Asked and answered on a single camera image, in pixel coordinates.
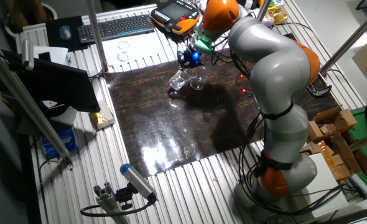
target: aluminum profile table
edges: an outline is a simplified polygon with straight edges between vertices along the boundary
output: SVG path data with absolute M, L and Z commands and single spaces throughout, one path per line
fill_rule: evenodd
M 156 5 L 148 5 L 105 12 L 97 15 L 98 22 L 128 16 L 150 13 Z M 285 10 L 289 13 L 288 22 L 310 24 L 293 0 L 286 0 Z M 82 17 L 84 25 L 89 24 L 88 16 Z M 280 34 L 293 33 L 297 40 L 312 49 L 319 56 L 323 65 L 329 58 L 323 44 L 317 37 L 301 26 L 286 25 L 274 28 Z M 130 58 L 127 62 L 119 62 L 110 67 L 116 72 L 123 72 L 137 68 L 157 65 L 177 59 L 177 49 L 183 50 L 182 45 L 167 39 L 157 29 L 151 36 L 159 45 L 158 52 Z M 18 52 L 19 46 L 25 39 L 35 45 L 48 46 L 45 24 L 38 24 L 23 28 L 23 33 L 16 36 Z M 89 76 L 96 75 L 101 70 L 98 51 L 95 45 L 86 50 L 69 52 L 72 67 L 86 70 Z M 344 108 L 355 109 L 365 105 L 359 94 L 346 77 L 338 72 L 329 72 L 327 82 L 333 85 L 332 95 Z M 112 108 L 108 86 L 104 78 L 93 80 L 97 98 L 105 99 Z M 114 189 L 126 186 L 126 179 L 119 173 L 122 164 L 128 163 L 126 149 L 119 129 L 119 123 L 96 131 L 90 121 L 88 113 L 78 113 L 73 126 L 79 149 L 72 152 L 74 168 L 68 170 L 55 162 L 44 165 L 38 173 L 39 164 L 45 157 L 40 143 L 31 149 L 37 194 L 40 205 L 42 223 L 113 223 L 111 218 L 90 218 L 80 215 L 80 209 L 89 205 L 96 205 L 93 186 L 110 182 Z M 260 142 L 251 147 L 259 153 L 262 150 Z M 193 162 L 176 169 L 153 175 L 147 181 L 158 193 L 159 201 L 145 211 L 128 215 L 131 223 L 254 223 L 248 213 L 240 211 L 239 205 L 232 197 L 238 176 L 239 150 L 224 152 L 197 162 Z M 245 152 L 246 169 L 254 164 L 248 151 Z M 40 177 L 44 189 L 40 187 Z M 133 197 L 134 208 L 145 205 L 140 195 Z

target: dark wooden board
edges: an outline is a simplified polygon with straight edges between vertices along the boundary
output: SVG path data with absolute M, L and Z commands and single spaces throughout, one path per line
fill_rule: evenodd
M 241 93 L 233 63 L 205 61 L 210 76 L 200 91 L 170 88 L 177 62 L 106 75 L 129 161 L 144 177 L 248 143 L 246 129 L 259 112 L 254 98 Z M 337 106 L 330 94 L 301 90 L 292 98 L 309 119 Z

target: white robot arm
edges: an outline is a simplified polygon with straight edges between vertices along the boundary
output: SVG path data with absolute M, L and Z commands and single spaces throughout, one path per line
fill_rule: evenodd
M 240 15 L 235 0 L 209 0 L 192 44 L 205 52 L 204 46 L 211 45 L 208 42 L 230 29 L 230 49 L 256 62 L 250 76 L 251 88 L 265 120 L 266 135 L 260 166 L 250 181 L 258 197 L 271 202 L 290 197 L 317 174 L 314 162 L 299 154 L 308 136 L 308 118 L 291 96 L 316 79 L 319 60 L 302 44 L 252 17 L 240 19 Z

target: computer mouse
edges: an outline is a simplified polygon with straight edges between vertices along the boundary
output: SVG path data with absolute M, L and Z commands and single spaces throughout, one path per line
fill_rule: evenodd
M 69 40 L 72 38 L 72 33 L 70 32 L 69 26 L 61 26 L 59 28 L 59 36 L 62 40 Z

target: table surface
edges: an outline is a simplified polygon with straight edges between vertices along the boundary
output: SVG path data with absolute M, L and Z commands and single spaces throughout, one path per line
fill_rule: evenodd
M 212 65 L 211 55 L 202 60 L 207 71 L 202 90 L 190 82 L 179 91 L 169 86 L 176 61 L 105 75 L 128 159 L 144 177 L 260 140 L 259 134 L 247 139 L 248 125 L 259 113 L 254 97 L 241 93 L 250 82 L 237 82 L 240 71 L 233 63 Z M 338 106 L 331 94 L 317 98 L 305 89 L 292 99 L 309 119 Z
M 114 12 L 98 14 L 98 21 L 110 21 L 127 16 L 147 14 L 156 5 L 123 9 Z M 304 15 L 299 11 L 293 0 L 286 0 L 285 10 L 290 15 L 288 22 L 299 22 L 310 26 Z M 89 24 L 88 16 L 83 16 L 84 25 Z M 274 28 L 280 34 L 293 32 L 300 43 L 312 49 L 324 64 L 331 56 L 313 33 L 300 26 L 288 25 Z M 112 52 L 108 53 L 110 69 L 125 72 L 150 65 L 176 60 L 177 49 L 183 50 L 181 45 L 166 39 L 158 30 L 155 33 L 138 36 L 143 43 L 149 45 L 151 52 L 136 50 L 127 62 L 116 62 L 117 41 L 104 42 Z M 17 51 L 23 40 L 29 39 L 35 45 L 48 46 L 45 24 L 24 27 L 23 32 L 16 35 Z M 125 39 L 128 42 L 136 38 Z M 100 61 L 94 45 L 88 49 L 69 52 L 72 59 L 71 66 L 84 69 L 88 75 L 96 75 L 100 70 Z M 365 103 L 347 81 L 344 75 L 331 72 L 327 82 L 333 85 L 332 95 L 344 108 L 355 109 Z M 105 79 L 93 80 L 93 86 L 98 99 L 105 99 L 112 107 L 113 102 Z M 78 150 L 72 152 L 74 168 L 67 170 L 51 162 L 44 165 L 38 172 L 38 165 L 43 163 L 41 146 L 32 148 L 32 160 L 37 185 L 42 223 L 113 223 L 110 218 L 89 218 L 80 215 L 80 209 L 89 205 L 96 205 L 93 186 L 110 182 L 113 188 L 126 186 L 126 179 L 119 174 L 122 164 L 128 162 L 127 151 L 121 137 L 119 121 L 115 125 L 96 131 L 87 113 L 78 113 L 74 130 L 77 135 Z M 251 147 L 259 153 L 262 150 L 260 142 Z M 254 163 L 249 151 L 245 153 L 246 168 Z M 254 223 L 248 212 L 239 209 L 232 193 L 238 177 L 238 149 L 201 159 L 190 164 L 166 172 L 152 175 L 147 181 L 156 189 L 159 201 L 154 207 L 145 211 L 128 215 L 131 223 Z M 39 179 L 44 183 L 41 190 Z M 134 195 L 134 208 L 144 206 L 145 201 L 139 195 Z

